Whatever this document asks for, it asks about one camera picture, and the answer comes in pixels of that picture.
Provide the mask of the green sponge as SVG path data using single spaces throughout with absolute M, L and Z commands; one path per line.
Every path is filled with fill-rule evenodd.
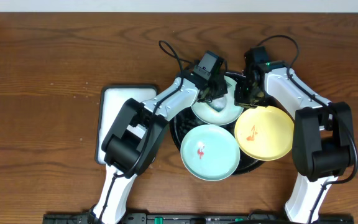
M 218 113 L 221 112 L 227 105 L 227 99 L 225 96 L 216 98 L 208 103 L 208 106 Z

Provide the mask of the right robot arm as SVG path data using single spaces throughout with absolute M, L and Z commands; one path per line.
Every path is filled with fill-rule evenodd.
M 303 83 L 284 61 L 273 61 L 259 45 L 245 55 L 235 104 L 244 108 L 234 135 L 242 151 L 260 161 L 291 153 L 297 178 L 285 204 L 293 223 L 316 223 L 333 185 L 345 184 L 348 167 L 358 168 L 352 113 Z

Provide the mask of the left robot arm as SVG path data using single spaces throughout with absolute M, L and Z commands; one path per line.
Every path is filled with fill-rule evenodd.
M 118 223 L 138 175 L 154 161 L 169 122 L 199 100 L 223 96 L 223 75 L 185 70 L 161 93 L 152 85 L 107 86 L 101 92 L 95 160 L 106 167 L 89 223 Z

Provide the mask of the yellow plate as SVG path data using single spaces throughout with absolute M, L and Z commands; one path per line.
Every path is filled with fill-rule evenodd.
M 259 106 L 238 117 L 234 137 L 249 157 L 273 161 L 291 151 L 293 130 L 294 122 L 286 112 L 273 106 Z

